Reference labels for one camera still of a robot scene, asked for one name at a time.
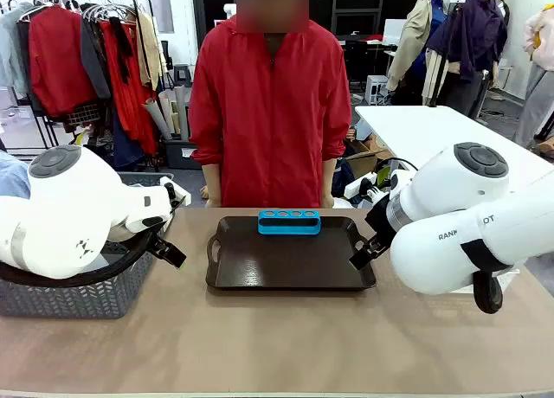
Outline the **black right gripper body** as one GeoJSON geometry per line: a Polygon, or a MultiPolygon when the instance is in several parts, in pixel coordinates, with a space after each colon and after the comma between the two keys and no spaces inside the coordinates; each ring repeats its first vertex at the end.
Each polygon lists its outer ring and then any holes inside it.
{"type": "Polygon", "coordinates": [[[387,217],[389,202],[390,197],[383,196],[372,205],[372,208],[365,217],[365,221],[375,232],[375,237],[380,244],[390,244],[396,235],[396,230],[390,225],[387,217]]]}

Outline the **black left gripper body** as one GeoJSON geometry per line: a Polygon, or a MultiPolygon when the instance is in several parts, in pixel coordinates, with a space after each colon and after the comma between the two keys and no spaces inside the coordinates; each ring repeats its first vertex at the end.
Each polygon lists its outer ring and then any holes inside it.
{"type": "Polygon", "coordinates": [[[110,229],[106,240],[113,243],[121,243],[123,245],[138,245],[143,241],[148,245],[163,227],[164,224],[160,223],[135,233],[129,230],[124,224],[118,224],[110,229]]]}

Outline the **person's right hand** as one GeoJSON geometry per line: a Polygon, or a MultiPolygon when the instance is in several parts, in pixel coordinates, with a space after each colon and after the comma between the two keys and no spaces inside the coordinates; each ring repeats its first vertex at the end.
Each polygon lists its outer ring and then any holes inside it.
{"type": "Polygon", "coordinates": [[[206,208],[220,208],[222,206],[221,191],[217,190],[213,194],[207,185],[203,186],[200,190],[201,197],[205,201],[206,208]]]}

